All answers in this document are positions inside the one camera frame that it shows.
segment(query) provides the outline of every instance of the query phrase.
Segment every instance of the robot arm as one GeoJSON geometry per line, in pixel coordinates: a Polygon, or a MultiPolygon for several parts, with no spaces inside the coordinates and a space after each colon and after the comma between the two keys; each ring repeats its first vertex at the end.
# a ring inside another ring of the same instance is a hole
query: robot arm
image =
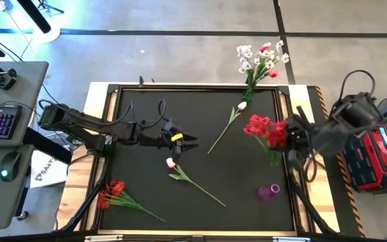
{"type": "Polygon", "coordinates": [[[186,143],[197,138],[183,132],[180,127],[174,125],[172,119],[166,120],[167,123],[161,129],[160,135],[147,136],[145,135],[145,128],[135,122],[122,122],[119,120],[103,122],[99,118],[81,113],[65,104],[49,103],[49,106],[44,107],[38,125],[45,130],[62,131],[83,140],[88,150],[100,155],[105,153],[106,144],[106,138],[101,134],[110,135],[123,145],[140,145],[158,149],[167,147],[173,150],[172,158],[176,163],[183,151],[197,147],[197,144],[186,143]],[[100,134],[91,134],[86,129],[100,134]]]}

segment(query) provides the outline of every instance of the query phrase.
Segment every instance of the red tulip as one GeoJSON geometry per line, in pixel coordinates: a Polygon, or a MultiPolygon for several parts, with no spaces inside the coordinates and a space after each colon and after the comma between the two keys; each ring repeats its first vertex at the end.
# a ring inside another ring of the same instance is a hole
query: red tulip
{"type": "Polygon", "coordinates": [[[262,46],[259,50],[263,53],[264,51],[268,50],[269,46],[262,46]]]}
{"type": "Polygon", "coordinates": [[[272,78],[275,78],[279,75],[279,71],[278,70],[269,70],[268,75],[272,78]]]}

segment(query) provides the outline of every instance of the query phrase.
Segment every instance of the metal bracket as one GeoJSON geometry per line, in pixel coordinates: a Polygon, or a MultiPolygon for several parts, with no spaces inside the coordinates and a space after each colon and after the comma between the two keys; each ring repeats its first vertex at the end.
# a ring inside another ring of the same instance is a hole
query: metal bracket
{"type": "Polygon", "coordinates": [[[310,238],[273,237],[273,242],[310,242],[310,238]]]}
{"type": "Polygon", "coordinates": [[[204,236],[202,235],[193,235],[192,242],[205,242],[204,236]]]}
{"type": "Polygon", "coordinates": [[[98,242],[98,241],[122,241],[124,235],[94,235],[86,236],[85,242],[98,242]]]}

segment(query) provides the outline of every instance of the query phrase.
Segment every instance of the black tray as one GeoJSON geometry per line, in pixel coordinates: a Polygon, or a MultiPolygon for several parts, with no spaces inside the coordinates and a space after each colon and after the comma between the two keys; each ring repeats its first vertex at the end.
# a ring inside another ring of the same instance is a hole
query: black tray
{"type": "MultiPolygon", "coordinates": [[[[149,87],[119,86],[116,117],[134,101],[137,120],[155,120],[160,99],[167,101],[166,118],[177,120],[183,131],[198,137],[199,147],[182,154],[181,167],[197,184],[226,204],[185,182],[169,177],[165,159],[168,149],[115,145],[107,180],[126,182],[126,190],[163,223],[138,210],[112,206],[98,210],[99,230],[123,231],[295,231],[299,212],[291,194],[284,162],[272,167],[260,144],[243,132],[252,114],[281,120],[278,88],[257,90],[253,103],[232,123],[210,155],[208,149],[228,123],[232,107],[241,102],[240,87],[149,87]],[[257,198],[257,188],[277,183],[280,193],[272,202],[257,198]]],[[[148,130],[158,135],[164,124],[148,130]]]]}

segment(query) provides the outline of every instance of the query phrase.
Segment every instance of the red flower bouquet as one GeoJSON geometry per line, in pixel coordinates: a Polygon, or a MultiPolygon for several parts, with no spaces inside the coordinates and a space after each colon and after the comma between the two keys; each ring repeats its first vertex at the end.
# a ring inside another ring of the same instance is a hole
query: red flower bouquet
{"type": "Polygon", "coordinates": [[[135,208],[154,216],[155,218],[165,222],[165,220],[154,215],[152,212],[145,209],[141,204],[136,202],[126,191],[125,182],[112,180],[110,185],[106,185],[105,191],[98,195],[98,207],[102,209],[109,208],[110,205],[124,206],[127,208],[135,208]]]}
{"type": "Polygon", "coordinates": [[[246,125],[244,131],[261,143],[271,159],[271,165],[277,165],[281,160],[281,154],[277,151],[271,151],[269,148],[286,146],[287,125],[286,121],[274,123],[268,117],[262,118],[255,114],[250,117],[250,123],[246,125]]]}

